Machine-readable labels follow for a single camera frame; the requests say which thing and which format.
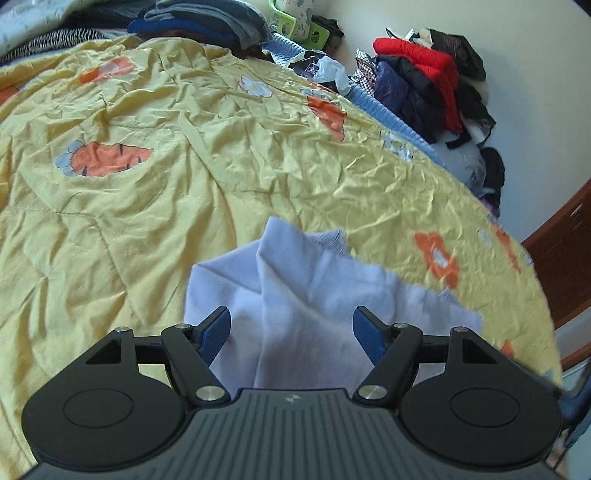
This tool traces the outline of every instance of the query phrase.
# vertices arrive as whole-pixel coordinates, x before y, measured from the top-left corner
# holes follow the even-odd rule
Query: wooden door
[[[523,241],[556,328],[591,306],[591,180]]]

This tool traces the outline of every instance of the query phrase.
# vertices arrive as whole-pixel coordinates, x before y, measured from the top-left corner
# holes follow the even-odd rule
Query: green plastic basket
[[[272,26],[284,37],[294,40],[294,31],[296,30],[297,20],[289,14],[282,12],[275,6],[275,0],[269,0],[269,8],[277,16]],[[330,32],[324,27],[310,23],[310,32],[308,38],[300,41],[300,45],[306,50],[322,50],[326,41],[329,39]]]

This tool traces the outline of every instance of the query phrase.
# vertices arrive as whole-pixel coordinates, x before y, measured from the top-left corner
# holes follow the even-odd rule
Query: yellow bedspread
[[[343,228],[356,258],[449,288],[486,340],[558,381],[525,251],[450,174],[289,70],[137,42],[0,70],[2,478],[34,461],[20,427],[33,392],[117,325],[180,322],[191,266],[270,215]]]

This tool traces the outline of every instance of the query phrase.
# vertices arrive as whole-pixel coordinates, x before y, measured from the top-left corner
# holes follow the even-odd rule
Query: black and white striped fabric
[[[17,47],[0,57],[0,66],[14,60],[23,59],[31,55],[75,47],[87,40],[103,40],[108,38],[98,30],[91,28],[61,28],[39,35],[25,44]]]

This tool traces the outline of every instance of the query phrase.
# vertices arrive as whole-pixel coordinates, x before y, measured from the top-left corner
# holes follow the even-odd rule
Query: red down jacket
[[[457,113],[456,96],[453,93],[459,85],[459,77],[451,55],[397,38],[376,38],[374,50],[378,55],[404,57],[423,72],[441,92],[446,106],[446,127],[455,134],[460,133],[462,121]]]

